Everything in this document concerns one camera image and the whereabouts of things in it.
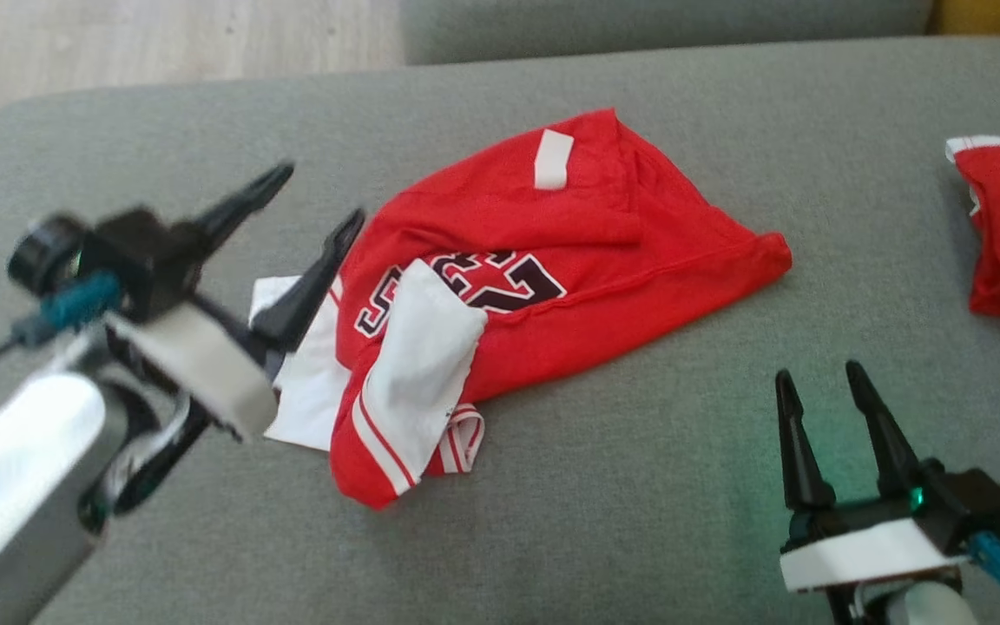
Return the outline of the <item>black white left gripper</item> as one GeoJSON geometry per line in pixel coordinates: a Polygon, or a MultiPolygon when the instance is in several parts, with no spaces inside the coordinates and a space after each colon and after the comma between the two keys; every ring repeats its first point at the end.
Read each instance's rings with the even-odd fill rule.
{"type": "MultiPolygon", "coordinates": [[[[234,438],[257,437],[278,409],[265,349],[245,325],[211,312],[197,295],[202,268],[235,231],[266,209],[293,177],[279,162],[197,218],[168,225],[147,207],[88,226],[55,214],[16,244],[7,274],[39,298],[28,343],[91,324],[115,337],[115,355],[139,360],[142,378],[185,392],[234,438]]],[[[316,261],[253,318],[253,333],[275,352],[294,352],[306,336],[365,224],[354,209],[325,240],[316,261]]]]}

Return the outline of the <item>large grey sofa seat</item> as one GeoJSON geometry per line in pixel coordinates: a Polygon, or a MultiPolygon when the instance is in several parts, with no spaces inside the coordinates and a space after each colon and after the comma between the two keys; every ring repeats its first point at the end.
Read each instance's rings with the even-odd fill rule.
{"type": "Polygon", "coordinates": [[[844,363],[921,457],[1000,480],[1000,319],[967,306],[977,234],[945,158],[1000,135],[1000,38],[671,49],[48,96],[0,110],[5,277],[52,211],[181,218],[275,162],[295,175],[207,266],[239,313],[357,205],[500,140],[614,107],[703,197],[780,231],[777,285],[559,383],[485,404],[475,470],[381,513],[325,456],[210,431],[112,526],[41,621],[62,625],[829,622],[789,595],[774,373],[841,501],[876,493],[844,363]]]}

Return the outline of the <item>red white numbered jersey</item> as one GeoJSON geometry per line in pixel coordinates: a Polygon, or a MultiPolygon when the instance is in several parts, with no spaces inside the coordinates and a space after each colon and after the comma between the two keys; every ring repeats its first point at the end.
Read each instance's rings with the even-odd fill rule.
{"type": "Polygon", "coordinates": [[[480,404],[618,359],[780,280],[793,253],[712,206],[612,109],[430,174],[359,234],[278,381],[266,438],[380,510],[475,466],[480,404]]]}

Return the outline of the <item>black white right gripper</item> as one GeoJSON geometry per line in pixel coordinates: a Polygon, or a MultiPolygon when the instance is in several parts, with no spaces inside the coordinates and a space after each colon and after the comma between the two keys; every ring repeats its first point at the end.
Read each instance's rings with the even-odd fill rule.
{"type": "Polygon", "coordinates": [[[977,534],[1000,539],[1000,483],[980,468],[929,470],[857,360],[845,363],[851,397],[872,441],[878,494],[836,503],[805,427],[793,376],[775,376],[786,507],[794,511],[780,572],[793,593],[916,577],[957,567],[977,534]]]}

